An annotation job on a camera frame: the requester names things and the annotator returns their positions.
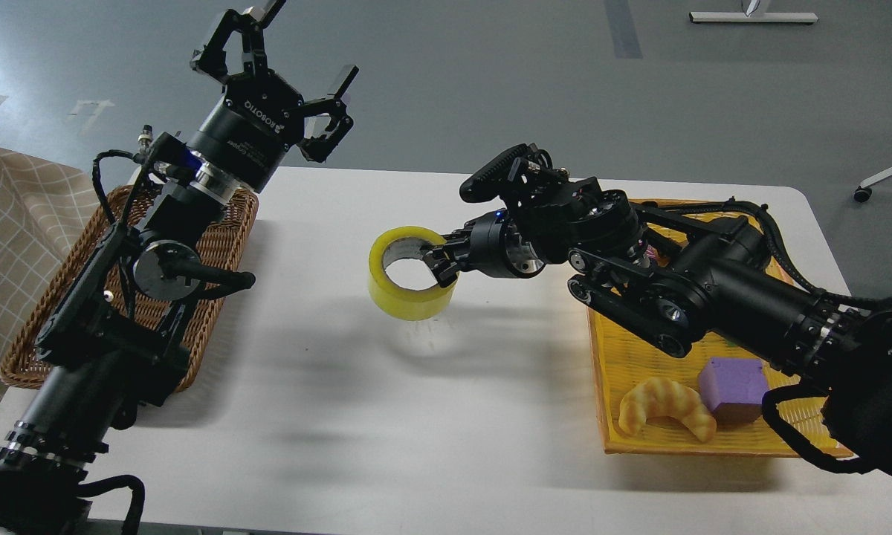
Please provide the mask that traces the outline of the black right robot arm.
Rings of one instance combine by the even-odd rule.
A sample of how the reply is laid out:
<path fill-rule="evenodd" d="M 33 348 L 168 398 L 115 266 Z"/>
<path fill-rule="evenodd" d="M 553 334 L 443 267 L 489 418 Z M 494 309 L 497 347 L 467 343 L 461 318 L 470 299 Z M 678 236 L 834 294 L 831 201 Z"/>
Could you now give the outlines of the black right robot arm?
<path fill-rule="evenodd" d="M 572 297 L 671 357 L 714 332 L 799 377 L 766 393 L 763 416 L 810 464 L 892 476 L 892 297 L 809 283 L 766 207 L 633 202 L 596 178 L 571 180 L 524 143 L 459 194 L 504 207 L 421 248 L 440 287 L 460 272 L 527 279 L 567 263 Z"/>

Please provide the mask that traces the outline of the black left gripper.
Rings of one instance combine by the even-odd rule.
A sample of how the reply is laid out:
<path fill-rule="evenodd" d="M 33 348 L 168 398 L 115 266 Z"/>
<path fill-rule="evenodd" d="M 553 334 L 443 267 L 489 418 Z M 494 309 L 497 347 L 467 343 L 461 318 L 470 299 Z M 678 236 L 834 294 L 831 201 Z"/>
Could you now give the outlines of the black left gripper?
<path fill-rule="evenodd" d="M 284 4 L 267 1 L 246 11 L 226 10 L 189 61 L 192 71 L 214 79 L 223 89 L 187 148 L 255 193 L 265 189 L 290 146 L 303 134 L 300 119 L 291 116 L 303 96 L 268 67 L 265 52 L 263 31 Z M 230 74 L 225 47 L 235 33 L 241 37 L 243 71 Z M 353 129 L 342 98 L 359 73 L 357 65 L 347 65 L 333 91 L 300 106 L 305 119 L 329 118 L 320 134 L 297 143 L 306 161 L 324 163 Z"/>

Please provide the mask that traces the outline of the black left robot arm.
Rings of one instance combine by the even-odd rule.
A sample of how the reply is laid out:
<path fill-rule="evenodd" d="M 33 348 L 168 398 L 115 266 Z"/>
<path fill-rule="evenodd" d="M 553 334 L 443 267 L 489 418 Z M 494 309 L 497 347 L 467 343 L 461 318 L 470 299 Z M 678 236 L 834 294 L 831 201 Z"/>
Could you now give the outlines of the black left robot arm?
<path fill-rule="evenodd" d="M 71 534 L 91 500 L 114 490 L 131 494 L 123 534 L 139 531 L 143 481 L 89 483 L 85 469 L 109 450 L 107 430 L 132 427 L 140 406 L 161 406 L 184 379 L 197 305 L 255 283 L 206 265 L 198 240 L 238 190 L 261 192 L 290 149 L 322 163 L 353 126 L 342 97 L 357 67 L 316 100 L 269 67 L 263 33 L 282 7 L 226 10 L 193 52 L 192 70 L 222 95 L 189 141 L 144 126 L 136 152 L 94 159 L 109 227 L 37 335 L 51 372 L 0 447 L 0 534 Z"/>

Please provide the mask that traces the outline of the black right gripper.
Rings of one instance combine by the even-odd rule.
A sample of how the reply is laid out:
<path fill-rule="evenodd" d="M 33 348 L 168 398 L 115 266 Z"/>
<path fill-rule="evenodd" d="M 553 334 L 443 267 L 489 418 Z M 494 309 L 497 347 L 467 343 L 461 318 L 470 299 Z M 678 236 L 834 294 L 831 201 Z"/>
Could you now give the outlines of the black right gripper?
<path fill-rule="evenodd" d="M 539 258 L 507 210 L 493 210 L 466 222 L 457 233 L 420 238 L 420 256 L 440 288 L 459 280 L 460 272 L 480 272 L 497 279 L 530 279 L 544 271 Z"/>

